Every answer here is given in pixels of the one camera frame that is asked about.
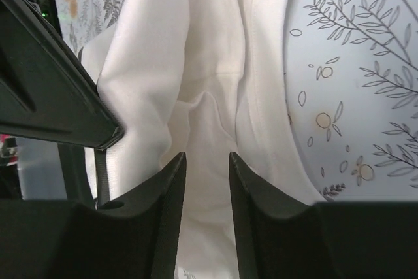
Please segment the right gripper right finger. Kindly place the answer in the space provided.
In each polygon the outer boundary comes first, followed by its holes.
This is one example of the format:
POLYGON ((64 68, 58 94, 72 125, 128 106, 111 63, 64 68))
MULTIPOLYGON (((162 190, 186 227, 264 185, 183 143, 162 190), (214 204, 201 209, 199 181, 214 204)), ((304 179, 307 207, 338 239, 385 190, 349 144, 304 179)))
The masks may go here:
POLYGON ((241 278, 416 278, 417 203, 305 205, 229 156, 241 278))

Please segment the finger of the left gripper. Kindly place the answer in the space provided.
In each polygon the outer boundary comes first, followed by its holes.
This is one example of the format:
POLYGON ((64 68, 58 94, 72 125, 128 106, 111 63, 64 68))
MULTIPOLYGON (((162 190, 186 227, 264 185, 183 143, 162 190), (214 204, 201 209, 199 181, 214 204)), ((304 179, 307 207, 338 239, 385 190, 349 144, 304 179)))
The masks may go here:
POLYGON ((1 133, 95 149, 124 134, 77 57, 27 0, 1 0, 1 133))

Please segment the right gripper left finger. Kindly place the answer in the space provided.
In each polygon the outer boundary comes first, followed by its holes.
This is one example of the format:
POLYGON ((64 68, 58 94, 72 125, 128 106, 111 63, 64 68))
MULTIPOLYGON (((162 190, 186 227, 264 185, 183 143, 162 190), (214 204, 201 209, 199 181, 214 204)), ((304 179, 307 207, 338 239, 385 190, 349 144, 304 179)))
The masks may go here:
POLYGON ((187 159, 92 209, 1 201, 2 278, 173 278, 187 159))

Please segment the white t shirt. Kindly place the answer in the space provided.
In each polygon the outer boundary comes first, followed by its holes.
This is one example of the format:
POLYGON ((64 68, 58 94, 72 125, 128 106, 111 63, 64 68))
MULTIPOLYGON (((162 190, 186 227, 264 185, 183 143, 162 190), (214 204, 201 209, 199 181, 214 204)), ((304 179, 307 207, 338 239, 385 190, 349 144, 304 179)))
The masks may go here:
POLYGON ((238 278, 228 159, 237 152, 300 202, 321 199, 289 123, 283 70, 288 0, 125 0, 82 65, 125 129, 94 184, 113 200, 177 153, 187 175, 176 265, 238 278))

